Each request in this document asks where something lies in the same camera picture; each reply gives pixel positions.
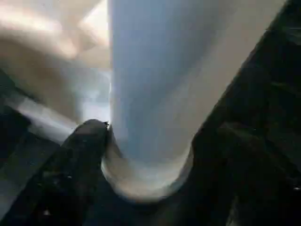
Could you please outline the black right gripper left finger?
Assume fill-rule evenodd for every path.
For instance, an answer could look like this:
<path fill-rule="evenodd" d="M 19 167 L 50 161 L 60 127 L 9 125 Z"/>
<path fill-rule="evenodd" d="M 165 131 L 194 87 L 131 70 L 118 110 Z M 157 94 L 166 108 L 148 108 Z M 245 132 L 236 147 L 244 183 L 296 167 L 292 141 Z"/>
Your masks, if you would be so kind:
<path fill-rule="evenodd" d="M 94 201 L 109 124 L 78 126 L 16 196 L 2 226 L 81 226 Z"/>

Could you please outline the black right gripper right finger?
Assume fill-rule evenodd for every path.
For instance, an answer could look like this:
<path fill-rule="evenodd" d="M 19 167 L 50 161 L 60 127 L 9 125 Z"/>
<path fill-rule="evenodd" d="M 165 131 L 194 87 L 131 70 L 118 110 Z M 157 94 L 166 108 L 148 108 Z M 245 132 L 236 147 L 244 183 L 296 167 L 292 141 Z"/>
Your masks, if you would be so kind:
<path fill-rule="evenodd" d="M 193 142 L 193 226 L 298 226 L 301 137 L 237 122 L 206 123 Z"/>

